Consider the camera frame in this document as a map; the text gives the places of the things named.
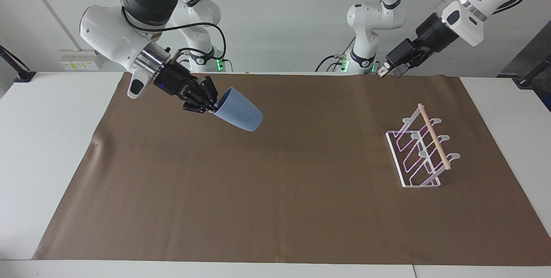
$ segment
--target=white table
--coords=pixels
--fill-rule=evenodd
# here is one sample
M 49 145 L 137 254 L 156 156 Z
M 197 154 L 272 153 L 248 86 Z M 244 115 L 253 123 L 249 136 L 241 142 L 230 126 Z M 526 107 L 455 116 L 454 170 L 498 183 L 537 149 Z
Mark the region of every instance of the white table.
M 0 261 L 0 277 L 551 277 L 551 267 L 24 261 L 38 246 L 120 77 L 40 73 L 0 99 L 0 259 L 11 260 Z M 551 114 L 511 80 L 462 81 L 551 234 Z

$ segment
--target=black pole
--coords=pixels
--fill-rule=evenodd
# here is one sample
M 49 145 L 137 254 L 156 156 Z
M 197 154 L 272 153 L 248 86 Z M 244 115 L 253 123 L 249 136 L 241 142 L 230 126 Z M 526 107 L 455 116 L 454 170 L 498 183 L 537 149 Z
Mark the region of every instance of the black pole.
M 541 74 L 541 72 L 543 72 L 549 66 L 551 66 L 551 55 L 543 60 L 543 62 L 539 63 L 539 65 L 536 66 L 536 68 L 534 68 L 531 72 L 529 72 L 529 74 L 518 79 L 518 84 L 521 86 L 529 86 L 532 80 L 534 80 L 536 76 Z
M 2 45 L 0 45 L 0 56 L 17 72 L 17 78 L 13 82 L 30 82 L 36 74 L 35 71 L 27 71 L 21 68 L 21 66 L 19 66 L 19 64 L 12 59 L 8 52 L 6 52 L 6 49 L 2 47 Z

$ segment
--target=white wire rack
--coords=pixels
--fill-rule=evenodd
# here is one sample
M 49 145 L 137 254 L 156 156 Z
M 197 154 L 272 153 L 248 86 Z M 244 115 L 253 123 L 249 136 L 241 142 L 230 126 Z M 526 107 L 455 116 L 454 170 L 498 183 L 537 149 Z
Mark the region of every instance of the white wire rack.
M 424 125 L 418 130 L 410 130 L 419 115 Z M 429 119 L 425 106 L 419 104 L 417 110 L 402 119 L 404 125 L 400 131 L 388 131 L 386 138 L 398 169 L 398 175 L 404 188 L 434 188 L 440 186 L 439 176 L 451 170 L 451 162 L 460 158 L 459 153 L 446 154 L 442 143 L 449 140 L 448 135 L 436 135 L 434 125 L 441 119 Z M 439 161 L 433 162 L 435 153 Z

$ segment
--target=brown tablecloth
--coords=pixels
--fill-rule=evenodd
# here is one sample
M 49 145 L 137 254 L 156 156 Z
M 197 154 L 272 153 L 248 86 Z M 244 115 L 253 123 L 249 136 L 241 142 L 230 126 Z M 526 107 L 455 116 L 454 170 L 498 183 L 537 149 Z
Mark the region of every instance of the brown tablecloth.
M 36 259 L 551 266 L 458 78 L 213 80 L 258 106 L 260 129 L 181 111 L 154 87 L 131 100 L 124 76 Z M 405 189 L 384 133 L 420 102 L 462 157 L 441 187 Z

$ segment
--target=wooden dowel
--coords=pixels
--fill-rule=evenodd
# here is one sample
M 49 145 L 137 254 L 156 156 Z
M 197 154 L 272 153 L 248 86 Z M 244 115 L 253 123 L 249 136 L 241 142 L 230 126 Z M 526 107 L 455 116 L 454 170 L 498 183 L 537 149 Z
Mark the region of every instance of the wooden dowel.
M 436 135 L 436 132 L 434 131 L 433 125 L 430 123 L 429 115 L 427 115 L 427 111 L 425 111 L 425 105 L 419 104 L 419 110 L 421 111 L 421 115 L 423 116 L 423 119 L 425 120 L 425 124 L 427 125 L 427 128 L 429 129 L 429 133 L 431 137 L 433 137 L 434 145 L 436 146 L 436 150 L 438 150 L 438 154 L 440 155 L 440 159 L 442 160 L 442 163 L 444 164 L 444 167 L 446 170 L 451 170 L 451 164 L 449 163 L 446 153 L 444 152 L 444 149 L 442 148 L 442 144 L 438 140 L 438 136 Z

